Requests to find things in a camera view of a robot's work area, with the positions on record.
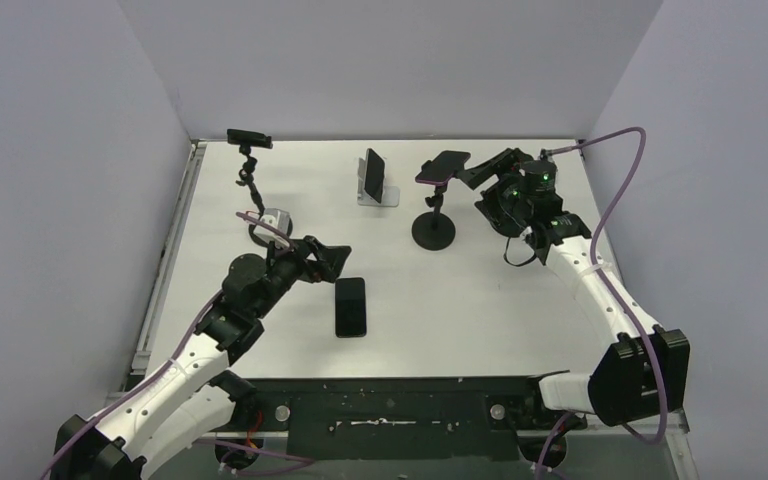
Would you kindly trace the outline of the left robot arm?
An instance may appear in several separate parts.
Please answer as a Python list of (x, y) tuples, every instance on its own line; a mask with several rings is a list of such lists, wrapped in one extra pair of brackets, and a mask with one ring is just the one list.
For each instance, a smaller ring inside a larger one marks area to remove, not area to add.
[(229, 265), (170, 357), (118, 400), (59, 428), (45, 479), (147, 479), (200, 437), (255, 419), (251, 384), (231, 366), (264, 332), (263, 319), (298, 282), (335, 283), (352, 253), (313, 236), (246, 253)]

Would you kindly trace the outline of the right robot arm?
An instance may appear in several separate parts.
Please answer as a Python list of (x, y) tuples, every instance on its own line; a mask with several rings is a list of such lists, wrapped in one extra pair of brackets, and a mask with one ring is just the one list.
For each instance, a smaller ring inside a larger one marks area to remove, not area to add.
[(624, 288), (597, 250), (594, 233), (565, 209), (558, 173), (547, 152), (534, 158), (505, 149), (455, 175), (479, 191), (475, 206), (494, 230), (522, 235), (537, 261), (560, 279), (604, 349), (589, 373), (541, 378), (539, 389), (522, 400), (523, 416), (546, 427), (569, 411), (617, 426), (681, 409), (689, 340), (679, 329), (665, 329)]

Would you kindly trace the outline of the purple phone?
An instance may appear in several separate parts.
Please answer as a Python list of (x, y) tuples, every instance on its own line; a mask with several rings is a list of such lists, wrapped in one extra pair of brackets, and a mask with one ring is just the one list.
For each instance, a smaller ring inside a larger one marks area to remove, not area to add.
[(415, 177), (418, 184), (442, 186), (446, 185), (469, 160), (471, 154), (465, 151), (444, 150), (434, 159), (426, 161)]

